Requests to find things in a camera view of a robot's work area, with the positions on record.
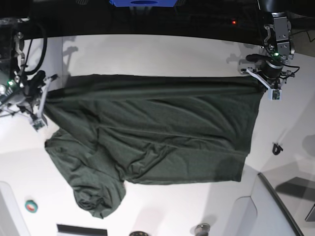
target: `white table surface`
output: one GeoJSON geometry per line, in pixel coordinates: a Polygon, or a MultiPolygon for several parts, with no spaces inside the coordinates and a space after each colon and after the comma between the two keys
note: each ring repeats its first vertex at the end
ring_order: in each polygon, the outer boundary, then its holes
{"type": "MultiPolygon", "coordinates": [[[[35,40],[31,65],[38,61],[40,40],[35,40]]],[[[255,53],[257,46],[220,40],[153,36],[90,35],[50,38],[43,69],[58,73],[60,88],[68,74],[129,74],[148,76],[238,76],[239,59],[255,53]]],[[[282,102],[264,96],[256,121],[252,151],[241,183],[203,183],[145,186],[126,183],[122,204],[104,220],[92,218],[75,203],[68,186],[43,143],[57,127],[36,134],[26,121],[6,118],[0,122],[0,181],[10,184],[32,236],[55,236],[56,223],[107,229],[109,236],[128,236],[142,230],[152,236],[191,235],[199,223],[210,223],[209,236],[224,236],[224,228],[236,199],[249,196],[255,176],[273,158],[272,142],[281,141],[315,94],[315,59],[297,54],[302,66],[283,88],[282,102]],[[24,203],[34,199],[39,210],[30,214],[24,203]]],[[[275,163],[269,169],[285,165],[275,163]]]]}

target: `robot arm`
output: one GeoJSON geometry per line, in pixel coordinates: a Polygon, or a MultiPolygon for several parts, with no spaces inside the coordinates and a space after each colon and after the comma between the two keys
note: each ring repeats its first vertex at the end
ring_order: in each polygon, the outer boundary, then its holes
{"type": "Polygon", "coordinates": [[[57,78],[57,75],[46,77],[45,72],[39,70],[47,48],[46,33],[39,24],[37,25],[42,30],[44,38],[42,55],[34,70],[26,70],[27,59],[23,53],[24,36],[19,31],[19,24],[26,20],[0,19],[0,45],[3,45],[0,47],[0,114],[20,115],[27,118],[35,130],[39,130],[47,125],[43,108],[50,83],[57,78]],[[33,111],[35,105],[38,105],[36,113],[33,111]],[[19,112],[12,111],[12,106],[16,106],[19,112]]]}
{"type": "Polygon", "coordinates": [[[298,66],[290,66],[294,58],[294,44],[289,37],[291,24],[286,10],[290,9],[289,0],[258,0],[260,11],[265,15],[264,29],[267,36],[262,39],[263,47],[260,54],[248,55],[249,64],[241,66],[241,73],[257,78],[268,90],[270,100],[281,100],[282,86],[287,78],[294,77],[298,66]],[[283,71],[293,67],[296,71],[283,71]]]}

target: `dark green cloth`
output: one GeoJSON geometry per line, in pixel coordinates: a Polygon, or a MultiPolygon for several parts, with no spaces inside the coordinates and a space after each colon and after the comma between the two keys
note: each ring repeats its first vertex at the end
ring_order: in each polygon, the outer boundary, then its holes
{"type": "Polygon", "coordinates": [[[77,204],[93,216],[106,217],[119,206],[124,180],[241,181],[263,95],[256,79],[71,80],[80,85],[49,93],[45,114],[60,130],[46,150],[77,204]]]}

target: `black rectangle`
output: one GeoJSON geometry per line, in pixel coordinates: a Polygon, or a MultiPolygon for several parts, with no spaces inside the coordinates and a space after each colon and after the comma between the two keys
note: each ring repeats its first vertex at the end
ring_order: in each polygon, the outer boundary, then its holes
{"type": "Polygon", "coordinates": [[[84,235],[84,236],[107,236],[107,230],[81,228],[69,225],[57,225],[59,233],[84,235]]]}

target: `black cable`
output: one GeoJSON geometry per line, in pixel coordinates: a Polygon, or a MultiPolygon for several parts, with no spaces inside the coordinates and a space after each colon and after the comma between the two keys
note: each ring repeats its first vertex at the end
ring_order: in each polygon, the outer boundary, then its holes
{"type": "Polygon", "coordinates": [[[3,118],[3,117],[9,117],[9,116],[14,116],[16,113],[18,113],[19,111],[17,112],[12,112],[12,113],[9,113],[7,115],[3,115],[3,116],[0,116],[0,118],[3,118]]]}
{"type": "Polygon", "coordinates": [[[296,71],[292,72],[290,75],[287,75],[287,76],[285,76],[285,77],[282,78],[282,79],[283,79],[283,80],[286,80],[287,78],[291,77],[292,75],[295,75],[295,73],[300,70],[300,67],[299,67],[299,66],[296,66],[296,67],[298,67],[296,71]]]}
{"type": "Polygon", "coordinates": [[[261,31],[260,31],[260,25],[259,25],[259,12],[258,12],[258,10],[257,10],[257,6],[255,6],[255,12],[256,12],[256,24],[257,24],[257,30],[258,30],[259,37],[260,37],[260,40],[261,40],[261,45],[262,45],[262,46],[265,46],[264,41],[263,41],[263,38],[262,38],[261,31]]]}
{"type": "Polygon", "coordinates": [[[46,56],[46,51],[47,51],[47,42],[48,42],[48,38],[47,38],[47,34],[46,34],[46,30],[45,28],[40,24],[40,23],[36,23],[36,25],[40,28],[41,30],[41,33],[42,33],[42,37],[43,37],[43,49],[41,51],[41,56],[40,56],[40,59],[39,59],[39,62],[37,64],[37,66],[31,70],[31,71],[26,71],[25,74],[26,75],[33,75],[35,74],[39,69],[40,67],[42,66],[43,62],[44,62],[44,59],[45,59],[45,56],[46,56]]]}
{"type": "Polygon", "coordinates": [[[286,67],[290,67],[290,68],[300,68],[299,66],[297,65],[286,65],[286,64],[283,64],[282,65],[286,66],[286,67]]]}
{"type": "Polygon", "coordinates": [[[296,34],[299,34],[299,33],[303,33],[303,32],[306,32],[306,34],[307,34],[307,36],[308,36],[308,38],[309,38],[310,43],[312,43],[312,42],[315,40],[315,38],[311,39],[311,37],[310,37],[310,34],[309,34],[308,30],[302,30],[302,31],[299,31],[299,32],[293,33],[293,34],[291,34],[291,36],[296,35],[296,34]]]}
{"type": "Polygon", "coordinates": [[[33,39],[31,39],[31,41],[30,41],[30,45],[29,45],[29,49],[28,49],[28,54],[27,54],[26,60],[25,60],[25,67],[27,67],[27,65],[28,65],[28,61],[29,61],[29,56],[30,56],[30,51],[31,51],[32,43],[33,43],[33,39]]]}

